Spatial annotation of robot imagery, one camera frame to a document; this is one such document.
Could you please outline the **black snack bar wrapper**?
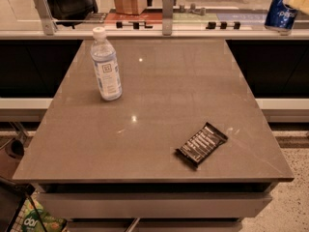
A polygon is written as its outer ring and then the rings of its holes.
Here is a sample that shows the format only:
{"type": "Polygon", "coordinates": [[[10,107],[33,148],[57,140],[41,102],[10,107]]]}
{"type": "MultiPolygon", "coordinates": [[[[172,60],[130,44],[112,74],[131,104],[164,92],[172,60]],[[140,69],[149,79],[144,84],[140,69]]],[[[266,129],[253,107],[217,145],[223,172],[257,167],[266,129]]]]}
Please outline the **black snack bar wrapper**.
{"type": "Polygon", "coordinates": [[[211,123],[205,125],[193,134],[177,152],[188,160],[194,167],[198,167],[219,146],[228,141],[228,136],[211,123]]]}

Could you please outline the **clear plastic water bottle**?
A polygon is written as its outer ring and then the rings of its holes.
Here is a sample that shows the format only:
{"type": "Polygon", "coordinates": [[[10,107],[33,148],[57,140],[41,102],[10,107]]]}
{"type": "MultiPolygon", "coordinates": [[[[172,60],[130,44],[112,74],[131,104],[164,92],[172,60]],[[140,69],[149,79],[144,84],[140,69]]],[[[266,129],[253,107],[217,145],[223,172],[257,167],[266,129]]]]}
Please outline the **clear plastic water bottle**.
{"type": "Polygon", "coordinates": [[[99,92],[105,101],[114,101],[123,93],[116,50],[107,40],[103,27],[93,29],[93,38],[90,53],[99,92]]]}

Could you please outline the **black office chair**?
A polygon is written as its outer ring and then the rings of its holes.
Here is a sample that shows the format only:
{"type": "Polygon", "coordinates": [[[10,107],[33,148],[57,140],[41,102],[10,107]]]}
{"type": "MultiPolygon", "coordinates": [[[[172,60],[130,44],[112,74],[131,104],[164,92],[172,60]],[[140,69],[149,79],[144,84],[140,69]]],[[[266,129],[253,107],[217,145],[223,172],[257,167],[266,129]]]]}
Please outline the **black office chair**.
{"type": "Polygon", "coordinates": [[[62,20],[62,25],[74,27],[80,24],[88,14],[96,13],[96,0],[47,0],[51,15],[62,20]]]}

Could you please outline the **blue pepsi can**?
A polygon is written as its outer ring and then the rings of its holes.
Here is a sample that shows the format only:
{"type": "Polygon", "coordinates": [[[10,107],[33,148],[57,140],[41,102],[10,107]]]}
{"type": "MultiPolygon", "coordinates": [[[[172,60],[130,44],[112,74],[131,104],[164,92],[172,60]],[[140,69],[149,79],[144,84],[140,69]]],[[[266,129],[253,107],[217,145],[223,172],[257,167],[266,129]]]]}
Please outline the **blue pepsi can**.
{"type": "Polygon", "coordinates": [[[267,12],[265,27],[268,30],[289,32],[292,30],[298,10],[289,8],[283,0],[272,0],[267,12]]]}

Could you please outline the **middle metal glass bracket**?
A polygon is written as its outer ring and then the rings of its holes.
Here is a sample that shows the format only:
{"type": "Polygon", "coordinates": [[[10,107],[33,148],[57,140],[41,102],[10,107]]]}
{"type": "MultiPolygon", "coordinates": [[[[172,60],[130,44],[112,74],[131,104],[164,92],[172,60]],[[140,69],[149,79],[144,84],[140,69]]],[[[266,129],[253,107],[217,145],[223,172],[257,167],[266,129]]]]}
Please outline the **middle metal glass bracket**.
{"type": "Polygon", "coordinates": [[[172,35],[174,0],[162,0],[162,35],[172,35]]]}

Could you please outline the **grey table drawer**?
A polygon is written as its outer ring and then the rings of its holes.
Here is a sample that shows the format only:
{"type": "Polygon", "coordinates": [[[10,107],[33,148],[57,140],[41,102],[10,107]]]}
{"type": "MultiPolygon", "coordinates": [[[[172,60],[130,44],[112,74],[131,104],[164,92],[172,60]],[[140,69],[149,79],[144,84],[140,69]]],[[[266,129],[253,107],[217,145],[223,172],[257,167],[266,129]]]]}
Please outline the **grey table drawer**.
{"type": "Polygon", "coordinates": [[[41,193],[59,218],[253,218],[267,193],[41,193]]]}

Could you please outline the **left metal glass bracket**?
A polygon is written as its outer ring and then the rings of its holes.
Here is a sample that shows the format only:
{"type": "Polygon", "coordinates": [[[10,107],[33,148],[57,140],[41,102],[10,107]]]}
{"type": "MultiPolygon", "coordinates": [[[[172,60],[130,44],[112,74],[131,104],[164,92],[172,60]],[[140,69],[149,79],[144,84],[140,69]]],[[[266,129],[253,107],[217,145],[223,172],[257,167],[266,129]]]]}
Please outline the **left metal glass bracket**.
{"type": "Polygon", "coordinates": [[[53,36],[57,31],[57,25],[53,21],[53,17],[51,15],[51,11],[49,9],[47,0],[33,0],[33,1],[42,23],[43,32],[47,36],[53,36]]]}

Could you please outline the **green chip bag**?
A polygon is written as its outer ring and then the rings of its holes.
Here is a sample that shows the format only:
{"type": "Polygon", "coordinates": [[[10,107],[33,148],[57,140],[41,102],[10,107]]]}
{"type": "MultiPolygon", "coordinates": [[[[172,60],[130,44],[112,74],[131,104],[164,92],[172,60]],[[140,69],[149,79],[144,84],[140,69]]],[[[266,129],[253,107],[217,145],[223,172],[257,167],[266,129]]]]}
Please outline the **green chip bag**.
{"type": "Polygon", "coordinates": [[[22,232],[68,232],[67,221],[53,217],[37,200],[27,199],[21,222],[22,232]]]}

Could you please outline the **metal glass bracket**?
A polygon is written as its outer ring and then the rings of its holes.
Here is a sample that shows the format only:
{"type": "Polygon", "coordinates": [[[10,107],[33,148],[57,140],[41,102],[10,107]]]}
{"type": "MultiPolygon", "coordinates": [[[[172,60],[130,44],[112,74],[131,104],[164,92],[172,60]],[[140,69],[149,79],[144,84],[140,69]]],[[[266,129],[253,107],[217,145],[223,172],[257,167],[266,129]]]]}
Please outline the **metal glass bracket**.
{"type": "Polygon", "coordinates": [[[33,0],[33,1],[42,23],[43,32],[47,36],[53,36],[57,31],[57,25],[53,21],[53,17],[51,15],[51,11],[49,9],[47,0],[33,0]]]}
{"type": "Polygon", "coordinates": [[[172,35],[174,0],[162,0],[162,35],[172,35]]]}

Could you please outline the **colourful floor mat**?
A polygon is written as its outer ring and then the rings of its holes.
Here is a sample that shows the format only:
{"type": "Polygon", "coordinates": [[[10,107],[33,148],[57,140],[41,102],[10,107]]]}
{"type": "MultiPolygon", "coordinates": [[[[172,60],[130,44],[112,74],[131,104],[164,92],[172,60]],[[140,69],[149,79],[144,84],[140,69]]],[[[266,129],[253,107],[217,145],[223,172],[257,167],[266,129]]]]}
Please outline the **colourful floor mat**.
{"type": "MultiPolygon", "coordinates": [[[[222,25],[223,28],[233,26],[240,28],[242,25],[262,25],[266,16],[265,10],[184,8],[173,11],[172,22],[180,25],[201,25],[207,28],[214,28],[215,25],[222,25]]],[[[114,9],[111,9],[108,13],[90,14],[85,19],[89,23],[114,24],[116,28],[132,24],[134,29],[153,28],[156,24],[161,24],[162,20],[162,9],[146,9],[140,15],[117,14],[114,9]]]]}

